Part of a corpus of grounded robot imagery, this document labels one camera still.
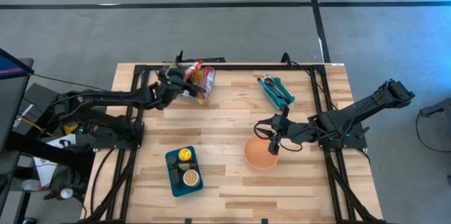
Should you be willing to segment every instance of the wooden table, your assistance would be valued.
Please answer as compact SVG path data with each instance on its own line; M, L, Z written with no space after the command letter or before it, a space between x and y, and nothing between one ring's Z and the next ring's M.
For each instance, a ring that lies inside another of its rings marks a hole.
M118 64L113 90L130 90L134 66ZM350 105L353 100L345 67L331 64L325 67L334 104L338 108ZM323 152L317 143L304 143L301 152L280 149L278 165L271 170L255 170L246 163L244 145L253 135L254 124L274 114L256 81L267 73L280 77L296 97L290 120L306 122L316 113L311 81L302 70L218 70L208 105L200 106L178 97L164 111L144 112L145 135L137 152L127 223L182 223L185 218L191 218L193 223L258 223L262 218L270 223L335 222ZM155 81L156 76L151 73L149 82ZM124 114L125 109L111 107L108 113L117 116ZM284 144L297 147L288 139ZM171 194L164 155L187 145L196 150L204 189L175 198ZM96 155L85 199L87 209L93 177L106 152ZM100 172L95 205L111 188L117 152L109 156ZM370 213L382 218L368 160L354 149L344 150L344 155L354 193ZM340 189L339 193L346 218ZM121 192L118 195L115 218L122 200Z

